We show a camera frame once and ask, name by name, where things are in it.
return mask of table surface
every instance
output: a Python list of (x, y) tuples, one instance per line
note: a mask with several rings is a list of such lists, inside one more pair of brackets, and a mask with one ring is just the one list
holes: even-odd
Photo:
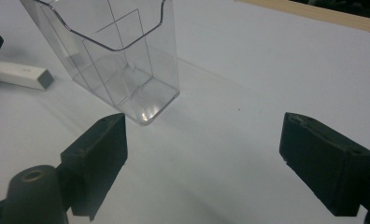
[[(174, 10), (181, 94), (149, 126), (127, 120), (129, 159), (94, 223), (363, 223), (364, 208), (333, 217), (278, 146), (294, 112), (370, 149), (370, 33), (231, 0)], [(116, 111), (71, 82), (20, 1), (0, 0), (0, 35), (1, 60), (55, 78), (47, 91), (0, 83), (2, 200), (12, 176), (58, 165)]]

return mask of wooden strip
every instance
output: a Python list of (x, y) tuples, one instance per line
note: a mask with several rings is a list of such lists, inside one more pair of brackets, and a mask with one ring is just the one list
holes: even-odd
[(319, 21), (328, 21), (370, 32), (370, 19), (348, 13), (313, 7), (288, 0), (238, 0), (261, 7), (268, 7)]

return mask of clear plastic container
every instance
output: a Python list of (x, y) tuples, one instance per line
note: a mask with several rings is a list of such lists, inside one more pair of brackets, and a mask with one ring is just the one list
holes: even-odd
[(21, 0), (80, 86), (142, 125), (178, 96), (172, 0), (45, 1)]

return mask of white tabletop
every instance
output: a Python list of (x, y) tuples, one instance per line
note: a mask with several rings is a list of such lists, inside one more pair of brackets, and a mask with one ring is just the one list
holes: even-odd
[[(331, 215), (278, 146), (294, 112), (370, 149), (370, 33), (231, 0), (176, 0), (175, 16), (181, 94), (147, 127), (127, 120), (129, 159), (94, 223), (363, 223), (363, 208)], [(20, 1), (0, 0), (0, 35), (0, 59), (56, 79), (0, 83), (2, 200), (12, 176), (58, 165), (117, 112), (71, 82)]]

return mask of transparent acrylic holder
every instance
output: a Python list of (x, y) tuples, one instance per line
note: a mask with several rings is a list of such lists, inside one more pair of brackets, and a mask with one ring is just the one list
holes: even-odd
[(172, 0), (21, 2), (72, 79), (137, 123), (178, 96)]

